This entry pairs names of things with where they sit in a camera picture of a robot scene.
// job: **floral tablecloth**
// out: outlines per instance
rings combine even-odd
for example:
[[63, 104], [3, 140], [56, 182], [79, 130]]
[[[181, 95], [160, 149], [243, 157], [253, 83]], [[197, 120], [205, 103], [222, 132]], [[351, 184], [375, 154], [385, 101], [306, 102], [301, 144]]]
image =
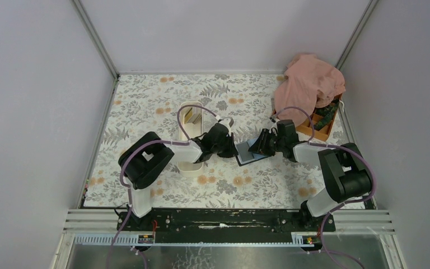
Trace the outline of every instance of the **floral tablecloth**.
[[[222, 117], [232, 117], [235, 140], [242, 142], [271, 127], [273, 92], [282, 81], [282, 75], [121, 76], [83, 205], [114, 207], [127, 202], [119, 184], [118, 158], [148, 131], [177, 139], [176, 112], [182, 102], [199, 101]], [[207, 114], [204, 130], [215, 122]], [[300, 139], [307, 138], [300, 134]], [[338, 117], [327, 142], [348, 142]], [[318, 167], [292, 163], [279, 153], [242, 167], [235, 159], [214, 155], [204, 165], [203, 175], [185, 178], [169, 164], [150, 186], [153, 206], [299, 208], [324, 187]]]

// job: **orange wooden box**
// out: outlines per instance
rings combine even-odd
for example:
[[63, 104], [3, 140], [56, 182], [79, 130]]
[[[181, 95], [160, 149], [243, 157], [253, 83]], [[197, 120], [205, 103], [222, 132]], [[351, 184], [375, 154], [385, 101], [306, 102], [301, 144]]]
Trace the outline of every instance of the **orange wooden box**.
[[[334, 99], [337, 99], [337, 98], [341, 99], [342, 98], [342, 94], [337, 95]], [[337, 116], [337, 111], [338, 110], [339, 109], [337, 109], [335, 111], [333, 119], [326, 126], [324, 126], [319, 131], [314, 130], [314, 138], [317, 138], [317, 139], [322, 140], [322, 141], [327, 141], [327, 139], [330, 136], [330, 132], [332, 131], [332, 126], [334, 125], [334, 120], [335, 120], [335, 117]], [[322, 119], [322, 116], [319, 116], [319, 115], [313, 113], [311, 115], [311, 119], [312, 119], [312, 122], [314, 124], [316, 124], [318, 121], [320, 121]], [[306, 134], [308, 136], [311, 136], [312, 135], [312, 127], [311, 127], [311, 124], [309, 122], [309, 119], [306, 119], [301, 125], [299, 125], [298, 127], [296, 127], [296, 131], [304, 133], [304, 134]]]

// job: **white wall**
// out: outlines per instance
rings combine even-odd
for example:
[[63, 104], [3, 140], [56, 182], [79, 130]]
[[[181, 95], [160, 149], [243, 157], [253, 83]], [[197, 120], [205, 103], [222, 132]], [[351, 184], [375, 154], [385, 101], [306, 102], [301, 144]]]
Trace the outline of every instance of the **white wall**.
[[336, 64], [369, 0], [83, 0], [119, 72], [282, 72]]
[[111, 80], [70, 1], [0, 1], [0, 268], [48, 268]]
[[430, 1], [380, 1], [343, 69], [346, 110], [409, 268], [430, 268]]

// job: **pink cloth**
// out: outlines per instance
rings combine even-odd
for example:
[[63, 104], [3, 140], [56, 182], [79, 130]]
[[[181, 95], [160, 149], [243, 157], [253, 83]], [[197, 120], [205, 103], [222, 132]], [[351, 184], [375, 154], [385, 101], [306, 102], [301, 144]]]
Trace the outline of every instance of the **pink cloth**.
[[[284, 74], [288, 79], [274, 92], [276, 111], [287, 106], [299, 106], [312, 114], [314, 108], [329, 105], [335, 96], [345, 92], [342, 73], [314, 54], [298, 54], [287, 67]], [[296, 109], [287, 109], [278, 118], [291, 119], [296, 126], [307, 119]]]

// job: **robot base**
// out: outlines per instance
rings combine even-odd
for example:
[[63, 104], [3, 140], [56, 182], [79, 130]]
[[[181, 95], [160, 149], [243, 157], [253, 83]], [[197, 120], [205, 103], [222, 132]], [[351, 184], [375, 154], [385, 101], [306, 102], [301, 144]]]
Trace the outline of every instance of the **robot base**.
[[[121, 222], [126, 214], [119, 213]], [[158, 243], [291, 243], [291, 233], [319, 230], [305, 225], [297, 210], [153, 208], [142, 218], [130, 217], [123, 231], [152, 231], [153, 220]], [[324, 231], [335, 231], [329, 220]]]

